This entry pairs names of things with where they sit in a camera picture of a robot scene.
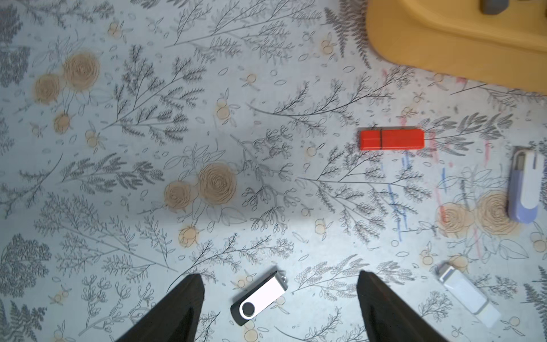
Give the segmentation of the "black silver swivel usb drive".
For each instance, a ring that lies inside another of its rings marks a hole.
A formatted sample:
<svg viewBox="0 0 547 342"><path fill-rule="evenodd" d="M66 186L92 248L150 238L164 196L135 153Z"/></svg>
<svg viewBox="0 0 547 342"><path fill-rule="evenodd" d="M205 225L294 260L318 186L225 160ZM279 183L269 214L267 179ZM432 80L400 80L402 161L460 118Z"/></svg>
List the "black silver swivel usb drive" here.
<svg viewBox="0 0 547 342"><path fill-rule="evenodd" d="M270 273L231 305L234 322L238 326L245 325L283 296L287 289L286 277L280 271Z"/></svg>

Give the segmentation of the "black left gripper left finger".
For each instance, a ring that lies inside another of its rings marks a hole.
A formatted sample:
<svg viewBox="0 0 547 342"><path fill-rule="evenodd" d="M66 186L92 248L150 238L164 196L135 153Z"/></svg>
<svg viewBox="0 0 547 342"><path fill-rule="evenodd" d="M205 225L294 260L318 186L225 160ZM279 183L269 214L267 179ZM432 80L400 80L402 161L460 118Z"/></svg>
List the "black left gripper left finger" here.
<svg viewBox="0 0 547 342"><path fill-rule="evenodd" d="M193 341L205 300L200 274L186 276L119 341Z"/></svg>

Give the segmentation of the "red usb flash drive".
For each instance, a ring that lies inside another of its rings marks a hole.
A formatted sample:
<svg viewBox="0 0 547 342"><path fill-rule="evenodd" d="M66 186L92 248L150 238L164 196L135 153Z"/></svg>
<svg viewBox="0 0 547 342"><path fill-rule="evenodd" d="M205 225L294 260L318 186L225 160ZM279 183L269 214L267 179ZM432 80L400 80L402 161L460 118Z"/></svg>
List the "red usb flash drive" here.
<svg viewBox="0 0 547 342"><path fill-rule="evenodd" d="M359 149L421 150L425 147L424 131L420 129L368 130L359 134Z"/></svg>

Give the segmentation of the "grey usb flash drive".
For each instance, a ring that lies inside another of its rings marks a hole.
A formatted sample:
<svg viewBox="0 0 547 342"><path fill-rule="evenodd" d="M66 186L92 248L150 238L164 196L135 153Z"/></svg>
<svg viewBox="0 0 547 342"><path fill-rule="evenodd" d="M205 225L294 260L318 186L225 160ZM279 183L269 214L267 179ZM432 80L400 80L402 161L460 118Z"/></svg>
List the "grey usb flash drive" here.
<svg viewBox="0 0 547 342"><path fill-rule="evenodd" d="M495 16L509 8L509 0L480 0L480 10L484 15Z"/></svg>

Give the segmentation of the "white purple usb flash drive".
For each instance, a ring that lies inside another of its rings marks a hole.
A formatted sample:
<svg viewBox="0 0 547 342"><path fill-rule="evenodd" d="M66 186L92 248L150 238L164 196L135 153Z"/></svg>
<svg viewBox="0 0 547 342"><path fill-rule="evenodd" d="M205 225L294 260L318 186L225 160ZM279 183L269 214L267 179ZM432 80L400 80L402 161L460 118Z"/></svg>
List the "white purple usb flash drive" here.
<svg viewBox="0 0 547 342"><path fill-rule="evenodd" d="M544 156L530 149L515 152L509 178L508 214L518 223L530 224L538 215Z"/></svg>

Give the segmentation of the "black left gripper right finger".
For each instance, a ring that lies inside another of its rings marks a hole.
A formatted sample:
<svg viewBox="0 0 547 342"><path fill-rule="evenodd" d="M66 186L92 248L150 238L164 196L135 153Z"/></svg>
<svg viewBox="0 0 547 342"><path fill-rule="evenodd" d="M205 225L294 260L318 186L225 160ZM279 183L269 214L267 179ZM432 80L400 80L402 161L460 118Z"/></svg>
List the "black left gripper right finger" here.
<svg viewBox="0 0 547 342"><path fill-rule="evenodd" d="M361 271L356 293L370 341L445 341L373 272Z"/></svg>

